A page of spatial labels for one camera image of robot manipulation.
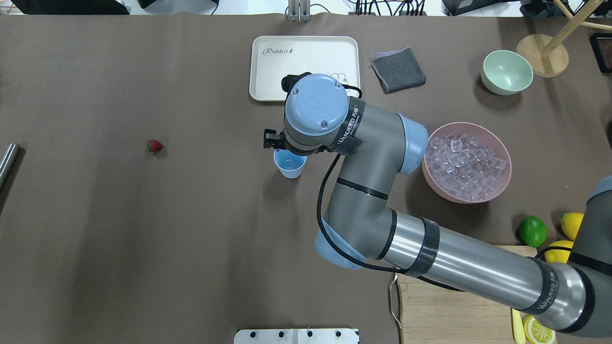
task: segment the mint green bowl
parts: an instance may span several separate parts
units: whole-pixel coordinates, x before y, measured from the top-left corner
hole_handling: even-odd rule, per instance
[[[499,95],[519,93],[531,84],[533,78],[529,62],[509,50],[496,50],[487,55],[480,71],[485,87]]]

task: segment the blue joint cap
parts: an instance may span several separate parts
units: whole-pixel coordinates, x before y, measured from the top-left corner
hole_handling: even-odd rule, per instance
[[[338,129],[348,114],[344,86],[325,74],[311,74],[298,81],[285,102],[289,125],[308,136],[322,136]]]
[[[325,230],[329,234],[329,237],[332,239],[334,244],[336,244],[336,246],[338,246],[343,252],[347,253],[349,256],[359,261],[366,261],[365,257],[356,249],[354,249],[348,242],[342,239],[342,237],[338,235],[338,233],[336,233],[336,231],[334,231],[325,220],[323,220],[323,227],[325,227]],[[350,260],[341,256],[338,252],[336,252],[336,250],[334,250],[334,248],[329,245],[327,240],[325,240],[325,237],[323,236],[323,233],[321,233],[320,230],[319,233],[316,235],[315,249],[317,253],[321,255],[321,257],[325,258],[330,263],[334,263],[337,266],[345,267],[347,269],[352,270],[361,269],[359,265],[351,262]]]
[[[419,167],[427,149],[429,135],[421,123],[408,119],[400,113],[398,115],[404,124],[404,138],[406,139],[404,162],[399,173],[408,174]]]
[[[595,190],[593,191],[593,194],[591,195],[591,197],[589,197],[589,200],[587,201],[587,204],[590,202],[590,200],[593,197],[599,195],[600,193],[604,193],[610,190],[612,190],[612,176],[603,178],[597,183],[597,185],[595,186]]]

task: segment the blue cup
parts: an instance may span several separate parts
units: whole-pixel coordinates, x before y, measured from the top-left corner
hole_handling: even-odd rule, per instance
[[[294,179],[302,174],[306,157],[293,154],[286,149],[277,149],[274,151],[274,163],[284,177]]]

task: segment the wooden cutting board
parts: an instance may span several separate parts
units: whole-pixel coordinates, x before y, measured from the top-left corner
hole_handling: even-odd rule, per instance
[[[500,247],[524,256],[537,253],[529,246]],[[404,344],[515,343],[510,307],[405,275],[398,277],[398,284]]]

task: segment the robotic arm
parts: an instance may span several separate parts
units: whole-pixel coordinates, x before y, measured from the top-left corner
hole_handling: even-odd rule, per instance
[[[535,315],[559,332],[612,336],[607,302],[612,299],[612,176],[589,199],[568,264],[516,255],[387,208],[395,175],[420,165],[427,130],[348,97],[345,87],[327,75],[288,76],[283,80],[288,91],[283,132],[266,129],[264,134],[265,148],[345,155],[323,216],[328,238],[321,231],[315,242],[319,254],[350,269],[367,267],[359,263],[367,258],[385,260],[406,275]]]

